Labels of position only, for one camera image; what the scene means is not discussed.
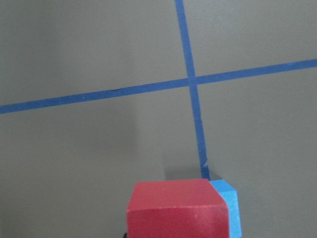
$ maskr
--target wooden block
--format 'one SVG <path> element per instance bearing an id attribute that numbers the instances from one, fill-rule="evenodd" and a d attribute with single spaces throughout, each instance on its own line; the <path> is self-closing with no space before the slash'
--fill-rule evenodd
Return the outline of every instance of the wooden block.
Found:
<path id="1" fill-rule="evenodd" d="M 226 202 L 207 179 L 137 183 L 127 224 L 128 238 L 229 238 Z"/>

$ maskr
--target foam block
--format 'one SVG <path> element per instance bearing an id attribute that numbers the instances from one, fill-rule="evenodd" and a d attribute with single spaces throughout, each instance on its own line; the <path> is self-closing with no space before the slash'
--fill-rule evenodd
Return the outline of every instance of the foam block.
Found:
<path id="1" fill-rule="evenodd" d="M 229 212 L 207 179 L 139 182 L 127 208 L 128 238 L 229 238 Z"/>
<path id="2" fill-rule="evenodd" d="M 226 201 L 229 209 L 230 238 L 241 238 L 241 222 L 237 191 L 225 180 L 211 181 L 211 184 Z"/>

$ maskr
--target gray wall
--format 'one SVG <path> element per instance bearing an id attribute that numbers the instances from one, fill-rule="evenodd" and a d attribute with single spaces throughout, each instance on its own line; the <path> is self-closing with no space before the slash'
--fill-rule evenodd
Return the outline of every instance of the gray wall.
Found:
<path id="1" fill-rule="evenodd" d="M 197 75 L 317 58 L 315 0 L 185 1 Z M 2 0 L 0 105 L 186 77 L 173 0 Z M 245 238 L 314 238 L 317 69 L 199 86 Z M 0 115 L 6 238 L 114 238 L 140 180 L 198 178 L 187 88 Z"/>

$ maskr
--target blue cube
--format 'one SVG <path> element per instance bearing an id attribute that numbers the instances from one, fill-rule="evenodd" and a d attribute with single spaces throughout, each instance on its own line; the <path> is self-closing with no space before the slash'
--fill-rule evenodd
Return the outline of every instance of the blue cube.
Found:
<path id="1" fill-rule="evenodd" d="M 241 238 L 241 222 L 237 191 L 225 180 L 211 181 L 213 187 L 227 203 L 229 209 L 230 238 Z"/>

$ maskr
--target blue tape line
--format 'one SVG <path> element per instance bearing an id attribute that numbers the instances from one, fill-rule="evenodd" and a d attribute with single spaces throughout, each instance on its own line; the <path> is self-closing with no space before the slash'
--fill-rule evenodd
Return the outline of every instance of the blue tape line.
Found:
<path id="1" fill-rule="evenodd" d="M 121 96 L 154 92 L 154 91 L 180 88 L 180 87 L 186 87 L 186 86 L 188 86 L 188 81 L 186 78 L 184 78 L 184 79 L 176 79 L 176 80 L 171 80 L 166 82 L 126 87 L 126 88 L 121 88 L 117 90 L 106 90 L 106 91 L 76 94 L 76 95 L 70 95 L 70 96 L 64 96 L 64 97 L 58 97 L 58 98 L 48 98 L 43 100 L 0 106 L 0 114 L 60 106 L 60 105 L 71 104 L 71 103 L 94 101 L 94 100 L 100 100 L 100 99 L 106 99 L 106 98 L 121 97 Z"/>
<path id="2" fill-rule="evenodd" d="M 197 77 L 197 83 L 198 84 L 215 83 L 215 82 L 238 79 L 238 78 L 253 77 L 253 76 L 259 76 L 259 75 L 265 75 L 265 74 L 271 74 L 271 73 L 281 73 L 281 72 L 287 72 L 287 71 L 299 70 L 299 69 L 305 69 L 305 68 L 313 68 L 313 67 L 317 67 L 317 59 L 275 64 L 275 65 L 269 65 L 264 67 L 249 68 L 249 69 L 243 69 L 243 70 L 226 72 L 226 73 L 217 73 L 217 74 L 199 76 Z"/>
<path id="3" fill-rule="evenodd" d="M 239 79 L 239 78 L 253 77 L 253 76 L 259 76 L 259 75 L 265 75 L 265 74 L 280 73 L 280 72 L 287 72 L 292 70 L 300 70 L 300 69 L 314 68 L 314 67 L 317 67 L 317 59 L 276 64 L 276 65 L 257 67 L 257 68 L 249 68 L 249 69 L 243 69 L 243 70 L 226 72 L 226 73 L 210 74 L 205 76 L 197 76 L 196 79 L 198 84 L 205 84 L 205 83 L 221 82 L 226 80 L 233 80 L 233 79 Z M 117 90 L 105 90 L 100 92 L 83 93 L 83 94 L 76 94 L 76 95 L 57 97 L 57 98 L 48 98 L 48 99 L 42 99 L 37 101 L 3 105 L 3 106 L 0 106 L 0 114 L 13 113 L 13 112 L 19 112 L 19 111 L 25 111 L 25 110 L 38 109 L 38 108 L 53 107 L 53 106 L 59 106 L 64 104 L 71 104 L 71 103 L 87 102 L 87 101 L 106 99 L 106 98 L 128 96 L 128 95 L 140 94 L 140 93 L 148 93 L 148 92 L 180 88 L 180 87 L 186 87 L 186 86 L 188 86 L 188 79 L 183 78 L 183 79 L 176 79 L 176 80 L 159 82 L 159 83 L 151 83 L 151 84 L 126 87 L 126 88 L 121 88 Z"/>
<path id="4" fill-rule="evenodd" d="M 210 180 L 209 169 L 207 163 L 207 153 L 206 153 L 206 144 L 204 136 L 203 122 L 201 120 L 201 111 L 199 103 L 199 94 L 197 88 L 197 81 L 194 68 L 194 60 L 192 56 L 189 33 L 187 28 L 185 8 L 183 0 L 175 0 L 178 24 L 180 35 L 182 39 L 183 52 L 185 57 L 185 64 L 188 76 L 188 86 L 190 91 L 190 97 L 192 101 L 192 110 L 194 116 L 195 130 L 196 130 L 196 139 L 198 146 L 198 153 L 200 159 L 201 173 L 202 178 Z"/>

